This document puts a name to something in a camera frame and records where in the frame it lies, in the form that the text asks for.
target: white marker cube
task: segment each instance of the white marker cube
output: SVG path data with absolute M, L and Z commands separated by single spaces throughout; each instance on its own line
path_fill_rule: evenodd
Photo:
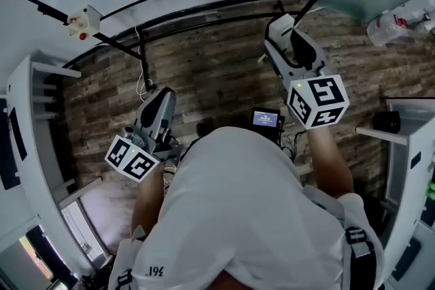
M 140 183 L 159 163 L 130 139 L 117 135 L 110 145 L 105 160 L 122 175 Z
M 336 124 L 349 99 L 340 75 L 331 75 L 292 81 L 287 105 L 308 130 Z

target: person's right arm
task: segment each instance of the person's right arm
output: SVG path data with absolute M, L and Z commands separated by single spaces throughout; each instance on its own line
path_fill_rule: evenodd
M 329 127 L 307 131 L 317 188 L 338 198 L 353 192 L 353 178 Z

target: backpack strap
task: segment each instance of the backpack strap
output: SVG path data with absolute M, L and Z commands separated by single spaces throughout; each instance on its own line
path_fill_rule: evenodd
M 302 193 L 314 204 L 333 215 L 345 230 L 342 290 L 372 290 L 376 281 L 376 253 L 366 232 L 347 219 L 344 206 L 335 198 L 310 185 Z

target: black electronic device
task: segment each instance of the black electronic device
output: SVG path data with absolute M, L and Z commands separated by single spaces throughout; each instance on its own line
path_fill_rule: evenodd
M 254 107 L 252 108 L 250 127 L 254 132 L 278 144 L 283 126 L 282 119 L 279 110 Z

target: black metal frame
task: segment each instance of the black metal frame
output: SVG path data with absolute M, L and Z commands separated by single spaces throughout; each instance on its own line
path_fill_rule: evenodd
M 39 0 L 27 0 L 30 1 L 31 3 L 34 3 L 36 5 L 38 5 L 38 11 L 40 11 L 42 14 L 44 15 L 48 15 L 50 17 L 53 17 L 55 19 L 57 19 L 58 21 L 62 22 L 63 25 L 68 25 L 67 23 L 67 18 L 68 16 L 64 13 L 62 13 L 61 11 L 45 4 L 42 3 Z M 124 7 L 121 7 L 120 9 L 117 9 L 107 15 L 104 15 L 101 17 L 101 20 L 104 20 L 110 16 L 113 16 L 125 9 L 128 9 L 132 6 L 138 5 L 140 3 L 143 3 L 145 1 L 149 1 L 149 0 L 138 0 L 135 1 L 134 3 L 130 3 Z M 217 9 L 217 8 L 221 8 L 221 7 L 225 7 L 225 6 L 230 6 L 230 5 L 236 5 L 236 4 L 242 4 L 242 3 L 247 3 L 250 1 L 259 1 L 259 0 L 225 0 L 225 1 L 218 1 L 215 3 L 211 3 L 211 4 L 205 4 L 205 5 L 200 5 L 200 6 L 196 6 L 196 7 L 192 7 L 190 9 L 186 9 L 186 10 L 182 10 L 182 11 L 178 11 L 178 12 L 173 12 L 171 14 L 167 14 L 164 16 L 161 16 L 159 18 L 155 18 L 153 20 L 147 21 L 143 24 L 140 24 L 139 26 L 137 26 L 136 28 L 131 28 L 127 31 L 124 31 L 118 35 L 115 35 L 112 38 L 107 37 L 106 35 L 102 34 L 102 33 L 97 33 L 94 35 L 94 37 L 96 39 L 101 40 L 104 43 L 109 44 L 110 46 L 113 46 L 127 54 L 130 54 L 131 56 L 139 59 L 141 61 L 141 68 L 143 71 L 143 81 L 145 83 L 145 90 L 149 91 L 151 89 L 154 89 L 155 86 L 149 84 L 149 78 L 148 78 L 148 71 L 147 71 L 147 62 L 146 62 L 146 52 L 145 52 L 145 44 L 155 41 L 155 40 L 159 40 L 162 39 L 164 37 L 168 37 L 171 35 L 175 35 L 175 34 L 179 34 L 179 33 L 183 33 L 186 31 L 190 31 L 193 29 L 198 29 L 198 28 L 203 28 L 206 26 L 214 26 L 214 25 L 219 25 L 219 24 L 224 24 L 224 23 L 229 23 L 229 22 L 235 22 L 235 21 L 240 21 L 240 20 L 251 20 L 251 19 L 256 19 L 256 18 L 265 18 L 265 17 L 273 17 L 276 16 L 277 14 L 282 14 L 283 13 L 283 6 L 282 3 L 279 3 L 279 5 L 277 7 L 274 8 L 279 8 L 281 12 L 271 12 L 271 13 L 265 13 L 265 14 L 254 14 L 254 15 L 248 15 L 248 16 L 237 16 L 237 17 L 233 17 L 233 18 L 226 18 L 223 20 L 216 20 L 216 21 L 212 21 L 212 22 L 206 22 L 206 23 L 202 23 L 202 24 L 196 24 L 194 26 L 189 26 L 187 28 L 184 29 L 178 29 L 176 31 L 171 31 L 170 33 L 165 33 L 165 34 L 161 34 L 161 35 L 157 35 L 155 37 L 151 37 L 148 39 L 144 39 L 143 37 L 143 30 L 146 28 L 150 28 L 151 26 L 156 26 L 157 24 L 161 24 L 163 22 L 167 22 L 169 20 L 174 20 L 176 18 L 181 18 L 183 16 L 188 16 L 191 14 L 197 14 L 199 12 L 204 12 L 204 11 L 209 11 L 209 10 L 213 10 L 213 9 Z M 313 7 L 313 5 L 316 3 L 317 0 L 309 0 L 307 2 L 307 4 L 303 7 L 303 9 L 300 12 L 288 12 L 289 14 L 293 14 L 293 15 L 297 15 L 296 19 L 295 19 L 295 24 L 298 23 L 302 17 L 307 14 L 307 12 Z M 133 34 L 134 30 L 138 30 L 138 34 L 139 34 L 139 40 L 137 43 L 134 43 L 132 45 L 129 46 L 124 46 L 121 43 L 118 43 L 117 40 L 123 37 L 126 37 L 130 34 Z M 140 53 L 136 53 L 134 51 L 131 50 L 131 48 L 140 46 Z M 87 55 L 96 52 L 97 50 L 99 50 L 101 48 L 101 46 L 95 46 L 94 48 L 90 49 L 89 51 L 85 52 L 84 54 L 79 55 L 77 58 L 73 59 L 72 61 L 68 62 L 67 64 L 64 65 L 65 68 L 67 67 L 72 67 L 73 65 L 77 64 L 80 60 L 82 60 L 83 58 L 85 58 Z

